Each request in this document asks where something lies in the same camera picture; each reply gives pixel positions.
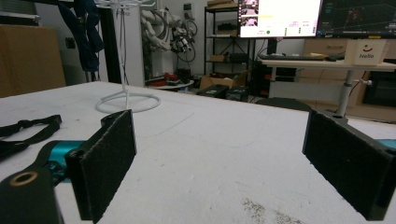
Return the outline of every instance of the keyboard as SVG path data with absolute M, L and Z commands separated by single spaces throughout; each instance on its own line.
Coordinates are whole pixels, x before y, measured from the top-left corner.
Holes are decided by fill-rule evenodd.
M 313 56 L 283 56 L 283 55 L 266 55 L 259 56 L 262 60 L 284 60 L 284 61 L 323 61 L 322 58 Z

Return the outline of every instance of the white box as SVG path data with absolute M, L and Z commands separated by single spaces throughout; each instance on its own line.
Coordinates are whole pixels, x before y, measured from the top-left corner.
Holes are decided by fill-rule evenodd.
M 384 61 L 388 51 L 385 39 L 348 40 L 345 63 L 354 65 L 377 65 Z

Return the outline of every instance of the white table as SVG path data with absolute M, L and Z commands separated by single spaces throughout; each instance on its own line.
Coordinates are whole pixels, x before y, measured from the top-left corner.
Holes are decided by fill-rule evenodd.
M 347 101 L 352 90 L 353 75 L 356 71 L 393 72 L 396 64 L 380 63 L 378 65 L 361 66 L 338 62 L 326 61 L 279 61 L 263 60 L 263 64 L 273 67 L 269 97 L 282 97 L 305 100 L 323 100 L 339 102 L 337 115 L 344 116 L 347 109 Z M 347 70 L 346 81 L 343 86 L 323 85 L 298 82 L 276 81 L 277 67 L 310 68 L 310 69 L 339 69 Z
M 93 82 L 2 98 L 0 126 L 60 114 L 61 129 L 48 141 L 86 140 L 106 115 L 95 104 L 120 88 Z M 308 113 L 127 88 L 162 104 L 134 114 L 137 155 L 100 223 L 396 223 L 396 197 L 383 222 L 367 222 L 310 164 L 302 153 Z M 152 103 L 132 100 L 133 107 Z M 396 138 L 394 125 L 349 123 L 374 138 Z M 7 140 L 37 132 L 27 131 Z M 0 179 L 29 165 L 48 141 L 0 162 Z M 85 223 L 70 184 L 56 195 L 66 224 Z

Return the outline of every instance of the black strap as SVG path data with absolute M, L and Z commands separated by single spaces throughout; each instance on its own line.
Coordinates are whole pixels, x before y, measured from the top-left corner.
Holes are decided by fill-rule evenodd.
M 2 141 L 0 140 L 0 160 L 10 154 L 22 151 L 30 145 L 46 140 L 59 130 L 62 119 L 60 115 L 53 115 L 44 119 L 20 120 L 16 124 L 0 127 L 0 137 L 8 137 L 18 133 L 22 129 L 30 128 L 38 124 L 47 124 L 43 130 L 23 141 Z

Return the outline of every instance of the monitor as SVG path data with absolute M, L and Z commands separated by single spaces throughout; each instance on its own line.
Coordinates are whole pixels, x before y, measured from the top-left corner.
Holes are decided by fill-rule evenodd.
M 238 0 L 240 37 L 315 37 L 321 0 Z
M 323 0 L 317 36 L 396 38 L 396 1 Z

